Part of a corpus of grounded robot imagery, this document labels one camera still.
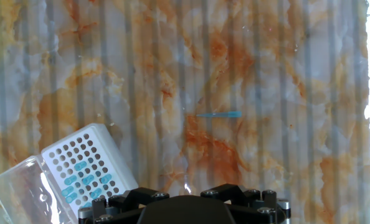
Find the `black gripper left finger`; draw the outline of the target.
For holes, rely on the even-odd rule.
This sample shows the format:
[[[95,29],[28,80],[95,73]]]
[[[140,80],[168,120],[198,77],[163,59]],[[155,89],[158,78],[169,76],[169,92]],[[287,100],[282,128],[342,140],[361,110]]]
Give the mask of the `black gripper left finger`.
[[[148,204],[168,198],[166,192],[144,187],[120,195],[100,196],[78,210],[78,224],[137,223]]]

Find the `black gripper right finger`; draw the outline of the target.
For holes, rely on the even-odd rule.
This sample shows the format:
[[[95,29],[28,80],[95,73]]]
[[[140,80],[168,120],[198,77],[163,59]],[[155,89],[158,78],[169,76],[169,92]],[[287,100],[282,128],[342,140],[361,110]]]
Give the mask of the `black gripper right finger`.
[[[221,201],[235,223],[291,224],[289,200],[277,197],[271,189],[260,191],[223,184],[202,191],[200,196]]]

